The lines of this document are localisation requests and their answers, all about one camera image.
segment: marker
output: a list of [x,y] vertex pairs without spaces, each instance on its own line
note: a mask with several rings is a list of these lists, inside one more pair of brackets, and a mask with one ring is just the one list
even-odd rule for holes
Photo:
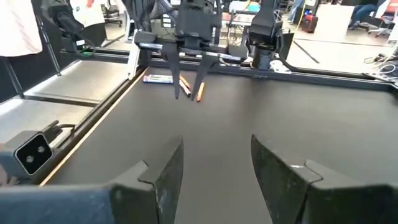
[[180,80],[180,87],[182,88],[182,90],[184,91],[184,93],[188,96],[191,97],[191,91],[188,89],[187,86],[185,86],[184,82],[182,80]]
[[197,102],[200,102],[204,88],[205,88],[205,83],[201,83],[198,91]]
[[184,77],[180,74],[180,80],[184,83],[184,85],[190,90],[191,86],[189,85],[189,82],[184,79]]
[[152,77],[150,75],[144,76],[142,78],[142,81],[144,83],[163,83],[163,84],[173,84],[173,80],[170,78],[157,78],[157,77]]
[[151,77],[151,78],[173,79],[173,76],[171,76],[171,75],[154,75],[154,74],[150,74],[148,76]]

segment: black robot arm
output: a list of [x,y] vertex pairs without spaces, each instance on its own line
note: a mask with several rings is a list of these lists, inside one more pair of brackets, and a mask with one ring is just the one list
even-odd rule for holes
[[42,0],[41,10],[43,17],[60,29],[66,51],[80,53],[85,45],[94,47],[90,40],[81,35],[84,25],[75,19],[66,0]]
[[282,21],[278,21],[275,15],[278,1],[261,1],[260,11],[254,16],[249,27],[250,45],[263,45],[274,50],[277,48],[277,36],[282,28]]
[[[164,0],[156,0],[156,5],[162,5],[161,13],[169,14],[175,20],[175,32],[172,39],[163,39],[156,34],[149,32],[147,23],[143,20],[148,16],[140,14],[136,23],[144,30],[139,30],[134,36],[134,42],[145,50],[160,50],[164,59],[168,61],[172,71],[175,97],[179,95],[179,53],[185,52],[189,54],[200,54],[202,60],[192,89],[192,100],[199,91],[200,84],[211,67],[219,64],[220,58],[228,59],[239,63],[242,59],[246,59],[248,51],[245,47],[235,46],[225,49],[211,45],[212,34],[214,28],[221,28],[221,3],[216,0],[217,10],[215,13],[214,0],[182,0],[181,4],[173,8],[170,4],[164,3]],[[136,13],[137,4],[134,0],[124,0],[127,11],[134,15]]]

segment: person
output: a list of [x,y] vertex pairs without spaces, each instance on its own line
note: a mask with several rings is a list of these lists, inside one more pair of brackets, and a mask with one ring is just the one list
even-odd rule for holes
[[292,7],[290,8],[290,12],[289,12],[289,16],[287,18],[287,22],[289,22],[290,24],[293,23],[294,17],[295,17],[296,12],[297,12],[297,8],[298,7],[303,7],[304,2],[305,2],[304,0],[294,0],[294,2],[292,4]]
[[377,10],[377,0],[362,0],[361,4],[354,7],[353,15],[348,29],[357,28],[361,19]]

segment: orange pencil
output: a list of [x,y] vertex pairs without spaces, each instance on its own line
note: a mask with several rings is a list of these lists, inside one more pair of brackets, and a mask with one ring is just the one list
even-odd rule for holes
[[182,83],[184,83],[184,85],[190,90],[191,86],[189,85],[189,82],[186,81],[186,79],[184,79],[184,77],[180,74],[180,80],[182,81]]
[[205,83],[201,83],[198,91],[197,102],[200,102],[204,88],[205,88]]
[[180,80],[180,87],[182,88],[187,97],[191,97],[191,91],[188,89],[186,85],[184,85],[184,82],[182,80]]

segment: black tabletop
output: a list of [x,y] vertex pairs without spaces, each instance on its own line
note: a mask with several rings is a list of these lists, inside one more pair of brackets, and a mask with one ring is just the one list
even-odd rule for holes
[[[193,81],[192,72],[182,74]],[[252,168],[252,133],[356,180],[398,180],[398,107],[389,93],[221,75],[205,81],[200,103],[140,81],[49,184],[107,182],[182,134],[176,223],[271,223]]]

